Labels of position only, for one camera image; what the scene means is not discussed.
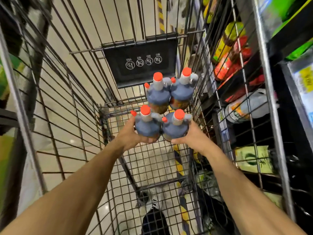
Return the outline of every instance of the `white sneaker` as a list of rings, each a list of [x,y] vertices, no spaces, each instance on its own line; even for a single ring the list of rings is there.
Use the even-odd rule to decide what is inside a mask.
[[[163,189],[161,187],[156,187],[156,194],[151,195],[151,200],[147,202],[147,212],[152,208],[156,208],[158,210],[162,210],[162,204],[164,200]]]

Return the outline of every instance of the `yellow price label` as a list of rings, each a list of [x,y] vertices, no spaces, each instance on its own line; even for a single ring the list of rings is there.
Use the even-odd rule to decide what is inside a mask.
[[[308,66],[299,71],[300,77],[302,79],[302,85],[306,92],[309,93],[313,91],[313,70],[311,66]]]

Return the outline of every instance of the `metal wire basket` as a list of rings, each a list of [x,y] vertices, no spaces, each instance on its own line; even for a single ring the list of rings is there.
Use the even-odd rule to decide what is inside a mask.
[[[268,174],[262,163],[275,155],[277,172],[273,170],[270,176],[279,181],[283,208],[295,219],[257,0],[209,0],[212,11],[206,15],[203,1],[30,0],[28,8],[20,0],[10,0],[9,6],[0,3],[22,37],[19,59],[24,69],[10,67],[3,28],[1,59],[11,89],[8,104],[14,101],[20,125],[16,144],[22,147],[24,139],[40,182],[37,196],[65,180],[118,134],[130,111],[139,111],[147,103],[143,83],[152,81],[153,72],[179,77],[188,66],[199,80],[186,111],[238,168],[242,170],[245,162],[255,165],[256,171],[247,176],[263,191]],[[249,14],[239,15],[242,8]],[[252,54],[244,59],[239,38],[244,28],[233,25],[230,32],[235,38],[223,59],[237,46],[238,69],[220,82],[216,80],[219,73],[214,72],[214,55],[226,26],[239,20]],[[244,67],[255,58],[262,64]],[[251,86],[261,68],[264,80]],[[249,92],[258,89],[265,89],[267,96],[259,107],[270,109],[261,119],[253,118],[250,104]],[[237,90],[246,98],[227,114],[229,97]],[[248,107],[241,116],[246,120],[230,123],[229,114],[243,104]],[[247,146],[252,146],[254,158],[238,159],[236,150]],[[261,156],[259,146],[268,146],[274,153]],[[235,223],[211,170],[200,154],[186,145],[172,145],[162,136],[156,143],[136,146],[116,162],[87,234],[140,234],[143,205],[159,186],[165,193],[163,212],[171,234],[234,233]]]

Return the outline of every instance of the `plastic bag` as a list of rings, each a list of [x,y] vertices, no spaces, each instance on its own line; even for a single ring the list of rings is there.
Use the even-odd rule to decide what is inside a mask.
[[[187,16],[187,2],[188,0],[174,0],[172,9],[170,10],[168,14],[168,21],[170,25],[172,25],[174,28],[176,28],[176,25],[178,29],[185,28],[186,16]]]

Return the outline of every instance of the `floor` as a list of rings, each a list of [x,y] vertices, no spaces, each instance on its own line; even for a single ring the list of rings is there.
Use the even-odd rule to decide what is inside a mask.
[[[132,39],[134,33],[138,40],[142,39],[138,0],[129,0],[134,31],[127,0],[115,0],[116,5],[114,0],[70,1],[71,3],[69,0],[53,1],[53,26],[48,34],[51,47],[47,46],[46,49],[50,62],[43,63],[40,79],[42,97],[38,94],[35,109],[33,141],[48,190],[77,171],[104,147],[101,128],[95,118],[99,120],[98,106],[112,99],[110,94],[107,94],[105,76],[119,100],[145,94],[142,86],[118,90],[102,52],[90,51],[100,47],[101,43]],[[139,2],[143,10],[145,35],[159,34],[158,3],[156,0]],[[166,0],[162,0],[162,5],[164,26],[167,26],[167,31],[170,32]],[[33,18],[37,17],[38,11],[33,10]],[[63,63],[58,61],[52,49]],[[82,90],[75,79],[86,91]],[[25,82],[25,79],[20,79],[21,85]],[[129,107],[138,107],[143,103]],[[114,110],[124,108],[112,108],[110,112]],[[119,132],[128,118],[129,114],[124,114],[108,119],[113,135]],[[188,151],[184,145],[180,145],[179,149],[184,172],[187,174]],[[138,145],[125,152],[124,159],[138,186],[147,186],[176,177],[173,147],[162,137],[156,143]],[[172,235],[183,234],[178,200],[180,190],[177,183],[163,186],[165,203],[162,209]],[[192,196],[187,193],[185,198],[189,210],[190,234],[196,234],[198,230]],[[135,208],[136,203],[134,189],[120,163],[116,162],[108,190],[98,207],[100,222],[95,214],[86,234],[141,234],[141,222],[146,211],[144,206]]]

